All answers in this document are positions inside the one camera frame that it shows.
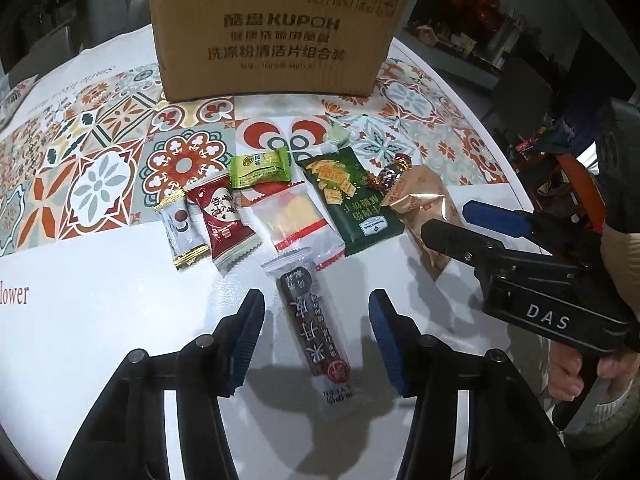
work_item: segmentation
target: human hand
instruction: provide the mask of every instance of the human hand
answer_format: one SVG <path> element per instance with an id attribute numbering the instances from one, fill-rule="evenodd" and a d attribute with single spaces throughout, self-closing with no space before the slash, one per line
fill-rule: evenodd
<path id="1" fill-rule="evenodd" d="M 616 352 L 612 356 L 603 357 L 598 362 L 598 375 L 603 379 L 610 379 L 611 384 L 600 400 L 601 403 L 611 402 L 621 396 L 640 366 L 640 354 L 634 352 Z M 580 377 L 582 356 L 577 350 L 551 342 L 550 368 L 548 390 L 557 400 L 574 400 L 584 388 Z"/>

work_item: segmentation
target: green snack package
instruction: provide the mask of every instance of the green snack package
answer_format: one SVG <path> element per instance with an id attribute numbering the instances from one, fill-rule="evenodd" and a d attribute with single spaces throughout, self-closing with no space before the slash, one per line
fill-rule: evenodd
<path id="1" fill-rule="evenodd" d="M 290 182 L 289 153 L 283 146 L 275 152 L 233 156 L 229 175 L 234 189 L 255 186 L 261 182 Z"/>
<path id="2" fill-rule="evenodd" d="M 404 224 L 388 207 L 380 207 L 382 194 L 366 187 L 367 172 L 351 148 L 298 162 L 316 187 L 344 240 L 349 256 L 399 235 Z"/>

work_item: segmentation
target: cardboard box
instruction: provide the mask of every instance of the cardboard box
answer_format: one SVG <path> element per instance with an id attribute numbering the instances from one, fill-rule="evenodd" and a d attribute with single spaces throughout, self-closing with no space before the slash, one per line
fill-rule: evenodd
<path id="1" fill-rule="evenodd" d="M 150 0 L 169 101 L 369 95 L 406 0 Z"/>

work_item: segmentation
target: white table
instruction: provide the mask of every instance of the white table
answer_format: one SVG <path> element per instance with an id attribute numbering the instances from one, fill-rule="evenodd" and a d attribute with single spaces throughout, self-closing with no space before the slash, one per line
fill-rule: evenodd
<path id="1" fill-rule="evenodd" d="M 524 189 L 482 124 L 449 86 L 394 40 L 391 57 L 432 76 L 478 131 L 510 184 L 454 186 L 459 208 L 471 199 L 532 210 Z M 91 50 L 47 75 L 27 97 L 6 132 L 70 84 L 78 91 L 97 73 L 154 62 L 150 26 Z M 509 248 L 539 250 L 502 238 Z M 268 309 L 247 380 L 220 400 L 240 478 L 389 480 L 396 472 L 412 420 L 413 402 L 388 384 L 367 319 L 367 298 L 385 288 L 401 314 L 455 349 L 483 354 L 508 350 L 538 393 L 546 350 L 536 336 L 479 311 L 481 291 L 470 267 L 452 262 L 437 283 L 420 264 L 405 233 L 329 266 L 321 275 L 338 310 L 342 342 L 367 402 L 348 418 L 323 423 L 318 398 L 287 327 L 273 280 L 259 267 L 275 251 L 265 243 L 223 277 L 209 259 L 176 272 L 167 259 L 161 222 L 61 240 L 0 258 L 4 286 L 28 286 L 27 304 L 0 305 L 0 422 L 18 452 L 44 479 L 55 478 L 88 410 L 133 348 L 174 352 L 234 313 L 247 290 L 259 288 Z M 464 463 L 467 397 L 460 395 L 454 471 Z M 172 479 L 183 478 L 175 394 L 166 394 Z"/>

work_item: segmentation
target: snack package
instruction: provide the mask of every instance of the snack package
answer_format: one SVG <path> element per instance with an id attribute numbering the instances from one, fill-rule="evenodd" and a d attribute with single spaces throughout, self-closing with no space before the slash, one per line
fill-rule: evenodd
<path id="1" fill-rule="evenodd" d="M 380 209 L 382 195 L 367 186 L 367 172 L 351 148 L 319 155 L 298 163 L 314 184 L 349 256 L 404 230 L 390 209 Z"/>
<path id="2" fill-rule="evenodd" d="M 351 367 L 336 339 L 331 312 L 318 282 L 312 251 L 285 253 L 262 268 L 276 280 L 290 326 L 305 355 L 312 383 L 324 397 L 324 407 L 339 410 L 353 404 L 358 393 L 351 384 Z"/>
<path id="3" fill-rule="evenodd" d="M 9 121 L 11 121 L 15 111 L 20 107 L 24 98 L 27 97 L 27 94 L 36 84 L 37 78 L 38 75 L 36 74 L 33 77 L 29 77 L 19 82 L 2 100 L 0 103 L 0 131 L 9 124 Z"/>
<path id="4" fill-rule="evenodd" d="M 252 209 L 278 252 L 308 247 L 318 270 L 344 255 L 344 242 L 318 211 L 304 182 L 258 200 Z"/>
<path id="5" fill-rule="evenodd" d="M 190 266 L 209 252 L 206 243 L 193 227 L 182 189 L 176 189 L 164 197 L 154 209 L 162 217 L 176 269 Z"/>
<path id="6" fill-rule="evenodd" d="M 396 183 L 382 200 L 400 215 L 439 275 L 450 258 L 425 247 L 420 230 L 425 222 L 437 218 L 462 227 L 460 215 L 440 177 L 427 166 L 414 166 L 398 176 Z"/>
<path id="7" fill-rule="evenodd" d="M 185 186 L 190 200 L 200 206 L 211 240 L 211 256 L 219 269 L 260 245 L 260 237 L 244 225 L 231 197 L 229 172 L 219 171 Z"/>
<path id="8" fill-rule="evenodd" d="M 283 146 L 275 152 L 233 156 L 229 163 L 229 174 L 234 189 L 261 182 L 290 182 L 289 152 Z"/>

